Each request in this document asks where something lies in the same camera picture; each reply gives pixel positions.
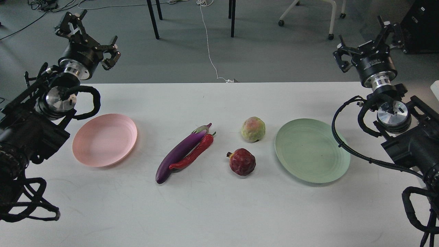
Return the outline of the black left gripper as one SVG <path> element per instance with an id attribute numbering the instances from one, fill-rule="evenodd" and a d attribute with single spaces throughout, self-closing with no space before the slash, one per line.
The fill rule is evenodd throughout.
<path id="1" fill-rule="evenodd" d="M 110 44 L 102 45 L 89 37 L 83 26 L 83 18 L 87 10 L 83 10 L 78 16 L 67 12 L 55 27 L 55 34 L 66 38 L 69 45 L 58 60 L 58 66 L 65 72 L 73 73 L 79 80 L 89 80 L 99 63 L 102 63 L 104 70 L 112 69 L 121 53 L 117 49 L 116 41 L 118 36 L 114 36 Z M 104 54 L 109 54 L 109 58 L 104 58 Z"/>

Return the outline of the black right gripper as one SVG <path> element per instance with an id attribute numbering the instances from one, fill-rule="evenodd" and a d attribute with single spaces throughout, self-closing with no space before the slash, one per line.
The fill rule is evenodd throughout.
<path id="1" fill-rule="evenodd" d="M 348 72 L 352 66 L 356 68 L 363 87 L 372 87 L 373 77 L 377 74 L 389 77 L 390 81 L 394 80 L 397 70 L 390 56 L 390 49 L 405 50 L 405 37 L 401 24 L 384 21 L 380 15 L 377 16 L 377 21 L 381 29 L 372 40 L 370 54 L 366 52 L 361 54 L 358 48 L 346 46 L 342 35 L 339 35 L 340 43 L 337 50 L 333 52 L 337 66 L 342 72 Z M 349 56 L 351 61 L 343 60 L 343 56 Z"/>

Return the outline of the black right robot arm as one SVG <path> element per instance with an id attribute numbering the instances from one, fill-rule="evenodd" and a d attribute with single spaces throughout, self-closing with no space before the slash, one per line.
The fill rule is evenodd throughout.
<path id="1" fill-rule="evenodd" d="M 370 164 L 410 173 L 419 177 L 423 188 L 407 187 L 402 192 L 406 216 L 413 227 L 423 232 L 420 246 L 435 244 L 438 236 L 438 171 L 439 171 L 439 119 L 430 106 L 412 96 L 404 103 L 407 88 L 398 83 L 392 85 L 397 70 L 390 56 L 392 47 L 403 48 L 405 41 L 399 23 L 383 21 L 377 17 L 381 27 L 374 40 L 358 47 L 348 47 L 343 38 L 333 52 L 339 69 L 348 72 L 355 67 L 361 85 L 372 89 L 363 98 L 359 95 L 346 101 L 334 114 L 331 132 L 340 148 Z M 360 106 L 357 122 L 361 130 L 373 137 L 383 137 L 382 143 L 392 162 L 380 161 L 364 156 L 348 146 L 336 131 L 336 118 L 349 104 Z"/>

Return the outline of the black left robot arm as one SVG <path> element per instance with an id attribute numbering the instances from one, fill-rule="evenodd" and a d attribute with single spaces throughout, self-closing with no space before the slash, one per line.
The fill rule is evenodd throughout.
<path id="1" fill-rule="evenodd" d="M 121 53 L 115 36 L 103 45 L 83 26 L 87 10 L 80 15 L 67 12 L 56 27 L 56 35 L 69 41 L 58 63 L 44 63 L 35 77 L 24 75 L 27 89 L 1 109 L 0 184 L 1 220 L 23 219 L 57 221 L 58 207 L 44 199 L 47 183 L 43 178 L 27 178 L 30 163 L 41 164 L 69 139 L 66 131 L 72 119 L 95 116 L 101 107 L 100 93 L 89 80 L 97 66 L 113 68 Z"/>

